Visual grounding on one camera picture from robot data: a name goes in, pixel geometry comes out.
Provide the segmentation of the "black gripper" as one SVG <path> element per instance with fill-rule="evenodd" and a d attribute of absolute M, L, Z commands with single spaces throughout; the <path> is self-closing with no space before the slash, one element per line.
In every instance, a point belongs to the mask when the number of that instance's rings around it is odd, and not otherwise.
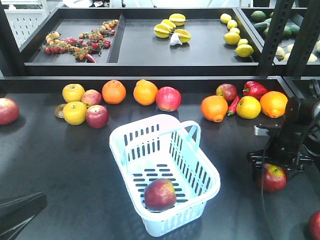
<path fill-rule="evenodd" d="M 249 152 L 246 159 L 252 166 L 252 179 L 258 180 L 264 165 L 271 164 L 285 170 L 303 172 L 306 165 L 313 163 L 313 158 L 308 153 L 303 153 L 303 133 L 297 131 L 278 131 L 270 129 L 269 140 L 261 150 Z"/>

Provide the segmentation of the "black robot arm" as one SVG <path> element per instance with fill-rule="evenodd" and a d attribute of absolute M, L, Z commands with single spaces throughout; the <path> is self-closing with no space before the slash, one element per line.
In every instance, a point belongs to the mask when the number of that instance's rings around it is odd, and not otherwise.
<path fill-rule="evenodd" d="M 258 180 L 264 164 L 302 172 L 320 156 L 320 81 L 311 79 L 308 87 L 309 98 L 294 96 L 288 100 L 281 126 L 254 127 L 256 136 L 268 136 L 269 140 L 264 149 L 246 156 L 253 180 Z"/>

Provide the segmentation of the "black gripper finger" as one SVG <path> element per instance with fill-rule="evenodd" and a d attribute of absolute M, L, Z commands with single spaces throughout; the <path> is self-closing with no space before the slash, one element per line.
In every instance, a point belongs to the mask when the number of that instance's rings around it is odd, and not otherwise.
<path fill-rule="evenodd" d="M 44 192 L 0 200 L 0 238 L 14 240 L 48 205 Z"/>

